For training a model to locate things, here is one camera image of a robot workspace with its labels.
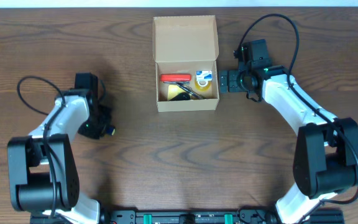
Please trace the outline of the yellow highlighter marker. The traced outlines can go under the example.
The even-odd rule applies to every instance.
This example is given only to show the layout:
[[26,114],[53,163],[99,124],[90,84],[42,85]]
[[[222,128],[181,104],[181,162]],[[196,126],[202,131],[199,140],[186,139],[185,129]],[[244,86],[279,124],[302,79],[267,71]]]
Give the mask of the yellow highlighter marker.
[[113,136],[116,132],[116,129],[114,126],[107,126],[105,129],[105,134],[109,135],[109,136]]

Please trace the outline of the white blue staples box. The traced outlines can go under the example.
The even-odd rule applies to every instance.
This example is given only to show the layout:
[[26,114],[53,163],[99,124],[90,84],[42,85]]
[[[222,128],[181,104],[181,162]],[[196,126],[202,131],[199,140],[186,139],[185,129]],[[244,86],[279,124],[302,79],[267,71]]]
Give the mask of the white blue staples box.
[[211,70],[198,70],[196,71],[197,81],[211,81],[213,79],[213,73]]

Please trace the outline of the yellow tape roll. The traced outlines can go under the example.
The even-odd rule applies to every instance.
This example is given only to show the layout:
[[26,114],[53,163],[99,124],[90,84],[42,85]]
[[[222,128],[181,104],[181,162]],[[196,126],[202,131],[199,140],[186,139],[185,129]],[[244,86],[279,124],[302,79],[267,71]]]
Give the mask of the yellow tape roll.
[[208,91],[211,86],[211,80],[197,80],[195,87],[198,91]]

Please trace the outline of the black pen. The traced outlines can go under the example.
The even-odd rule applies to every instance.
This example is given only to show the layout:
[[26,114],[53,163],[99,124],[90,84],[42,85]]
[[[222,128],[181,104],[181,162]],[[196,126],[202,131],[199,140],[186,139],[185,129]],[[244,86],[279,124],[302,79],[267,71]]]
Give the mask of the black pen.
[[189,93],[191,96],[194,96],[195,98],[197,98],[199,100],[204,99],[204,97],[202,95],[200,95],[200,94],[196,93],[195,91],[193,91],[185,83],[176,82],[175,85],[178,86],[179,88],[181,88],[182,90],[184,90],[185,92]]

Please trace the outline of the black pencil sharpener with pencil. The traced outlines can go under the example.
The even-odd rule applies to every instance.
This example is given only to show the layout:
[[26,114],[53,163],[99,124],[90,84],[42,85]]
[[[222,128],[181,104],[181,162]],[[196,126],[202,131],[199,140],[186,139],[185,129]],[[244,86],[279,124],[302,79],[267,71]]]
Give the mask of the black pencil sharpener with pencil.
[[173,97],[171,101],[186,101],[191,100],[191,96],[188,93],[179,93],[177,96]]

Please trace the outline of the brown cardboard box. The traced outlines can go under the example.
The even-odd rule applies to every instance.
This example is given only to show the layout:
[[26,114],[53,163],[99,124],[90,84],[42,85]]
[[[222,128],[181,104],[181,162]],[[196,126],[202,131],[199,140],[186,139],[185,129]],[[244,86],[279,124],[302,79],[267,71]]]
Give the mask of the brown cardboard box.
[[[154,17],[152,27],[153,58],[155,61],[157,109],[159,112],[215,110],[219,103],[218,32],[215,16]],[[213,79],[208,91],[195,87],[196,71],[211,70]],[[188,85],[202,95],[203,100],[168,101],[168,83],[161,74],[188,73]]]

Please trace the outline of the red black stapler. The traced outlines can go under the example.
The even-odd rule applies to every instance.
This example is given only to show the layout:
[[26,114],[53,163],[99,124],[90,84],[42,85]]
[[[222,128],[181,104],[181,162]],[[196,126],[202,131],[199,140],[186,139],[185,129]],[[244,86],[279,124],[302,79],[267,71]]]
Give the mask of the red black stapler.
[[161,74],[160,81],[164,83],[189,83],[191,75],[188,73]]

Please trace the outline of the yellow spiral notepad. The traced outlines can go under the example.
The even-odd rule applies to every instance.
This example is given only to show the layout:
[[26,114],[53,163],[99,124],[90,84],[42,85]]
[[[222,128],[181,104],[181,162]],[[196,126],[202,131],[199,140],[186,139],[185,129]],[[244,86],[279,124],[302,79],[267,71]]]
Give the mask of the yellow spiral notepad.
[[170,101],[180,93],[186,93],[185,90],[181,89],[178,85],[170,84],[168,86],[167,100]]

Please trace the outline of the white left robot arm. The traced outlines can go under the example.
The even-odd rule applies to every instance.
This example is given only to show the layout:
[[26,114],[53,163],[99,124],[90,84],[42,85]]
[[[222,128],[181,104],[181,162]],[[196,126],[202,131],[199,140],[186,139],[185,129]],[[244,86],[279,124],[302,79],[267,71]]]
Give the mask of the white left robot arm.
[[96,87],[59,92],[42,124],[7,144],[13,209],[31,213],[37,223],[109,223],[110,213],[80,190],[71,142],[77,134],[113,134],[110,122]]

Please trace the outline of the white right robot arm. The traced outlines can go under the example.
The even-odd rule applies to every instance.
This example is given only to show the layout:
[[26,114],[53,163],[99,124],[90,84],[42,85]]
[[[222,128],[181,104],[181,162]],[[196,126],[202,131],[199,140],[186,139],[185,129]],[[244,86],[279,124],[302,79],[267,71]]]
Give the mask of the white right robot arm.
[[273,106],[297,136],[295,183],[275,204],[281,223],[302,223],[353,186],[355,195],[341,203],[358,198],[358,124],[353,119],[339,119],[320,107],[284,68],[221,70],[219,87],[222,93],[255,93],[256,101]]

